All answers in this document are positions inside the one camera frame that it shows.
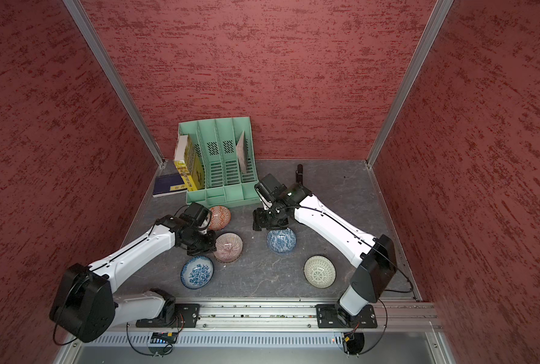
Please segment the pink brown striped bowl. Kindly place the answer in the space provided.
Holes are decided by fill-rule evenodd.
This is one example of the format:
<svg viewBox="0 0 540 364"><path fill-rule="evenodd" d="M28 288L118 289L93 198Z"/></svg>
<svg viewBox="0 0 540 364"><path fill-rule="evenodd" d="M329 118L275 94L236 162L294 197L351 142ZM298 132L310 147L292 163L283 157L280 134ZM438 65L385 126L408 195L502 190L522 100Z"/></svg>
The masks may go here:
<svg viewBox="0 0 540 364"><path fill-rule="evenodd" d="M243 241L235 233L224 233L216 239L214 257L219 262L230 263L239 259L243 251Z"/></svg>

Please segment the orange patterned bowl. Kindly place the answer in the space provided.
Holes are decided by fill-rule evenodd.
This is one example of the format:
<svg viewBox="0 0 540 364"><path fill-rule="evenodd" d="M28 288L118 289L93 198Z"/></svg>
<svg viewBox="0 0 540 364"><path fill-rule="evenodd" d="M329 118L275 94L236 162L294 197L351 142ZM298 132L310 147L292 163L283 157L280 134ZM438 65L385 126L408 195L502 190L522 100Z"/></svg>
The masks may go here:
<svg viewBox="0 0 540 364"><path fill-rule="evenodd" d="M209 223L209 230L219 231L226 228L231 220L230 210L225 206L213 206L210 209L211 219Z"/></svg>

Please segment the white green lattice bowl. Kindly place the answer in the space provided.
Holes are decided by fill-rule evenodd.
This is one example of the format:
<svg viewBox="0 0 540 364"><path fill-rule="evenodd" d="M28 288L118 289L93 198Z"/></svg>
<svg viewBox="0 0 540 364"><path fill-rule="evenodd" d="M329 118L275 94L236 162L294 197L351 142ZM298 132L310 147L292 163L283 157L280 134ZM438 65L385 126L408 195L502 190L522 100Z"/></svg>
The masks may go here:
<svg viewBox="0 0 540 364"><path fill-rule="evenodd" d="M336 280L336 268L330 259L324 256L312 256L308 258L303 267L307 282L315 288L329 288Z"/></svg>

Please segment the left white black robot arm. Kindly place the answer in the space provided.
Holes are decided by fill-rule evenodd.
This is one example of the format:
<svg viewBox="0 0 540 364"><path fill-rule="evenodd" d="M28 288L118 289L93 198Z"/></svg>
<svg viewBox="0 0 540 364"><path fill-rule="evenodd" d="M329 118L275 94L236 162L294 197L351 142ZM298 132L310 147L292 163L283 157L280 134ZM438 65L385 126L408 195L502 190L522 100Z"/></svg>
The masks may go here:
<svg viewBox="0 0 540 364"><path fill-rule="evenodd" d="M167 215L135 241L89 265L76 263L62 276L50 309L56 328L84 343L108 329L138 320L160 327L175 320L175 299L166 291L152 288L143 294L118 296L118 288L134 273L162 253L182 247L189 256L215 251L215 232Z"/></svg>

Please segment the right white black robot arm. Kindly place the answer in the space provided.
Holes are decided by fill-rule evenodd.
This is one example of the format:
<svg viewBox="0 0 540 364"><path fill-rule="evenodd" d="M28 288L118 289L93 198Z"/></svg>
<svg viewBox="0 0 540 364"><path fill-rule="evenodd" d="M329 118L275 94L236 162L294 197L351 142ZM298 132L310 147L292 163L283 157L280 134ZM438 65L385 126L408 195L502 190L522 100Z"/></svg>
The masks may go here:
<svg viewBox="0 0 540 364"><path fill-rule="evenodd" d="M342 253L355 268L348 288L335 305L339 321L349 325L370 303L377 303L398 271L394 242L361 231L331 211L303 185L275 181L254 186L262 207L253 212L256 231L283 230L290 220L312 229Z"/></svg>

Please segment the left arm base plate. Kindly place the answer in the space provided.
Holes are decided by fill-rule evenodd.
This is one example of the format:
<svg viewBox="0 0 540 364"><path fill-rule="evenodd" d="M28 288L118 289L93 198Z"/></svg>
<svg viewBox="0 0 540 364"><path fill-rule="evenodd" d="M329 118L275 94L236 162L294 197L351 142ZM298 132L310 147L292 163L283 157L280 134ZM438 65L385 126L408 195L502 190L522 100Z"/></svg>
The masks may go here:
<svg viewBox="0 0 540 364"><path fill-rule="evenodd" d="M137 320L135 326L143 329L189 328L194 329L201 306L197 303L166 304L155 318Z"/></svg>

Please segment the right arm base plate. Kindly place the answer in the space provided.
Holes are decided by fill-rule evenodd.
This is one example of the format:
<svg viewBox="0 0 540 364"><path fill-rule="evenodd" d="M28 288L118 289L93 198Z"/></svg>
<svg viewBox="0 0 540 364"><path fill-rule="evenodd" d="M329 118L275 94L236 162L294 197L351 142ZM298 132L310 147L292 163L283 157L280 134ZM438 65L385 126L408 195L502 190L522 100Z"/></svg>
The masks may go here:
<svg viewBox="0 0 540 364"><path fill-rule="evenodd" d="M315 306L316 318L320 329L376 329L377 319L371 304L363 307L358 315L349 315L336 304L318 304Z"/></svg>

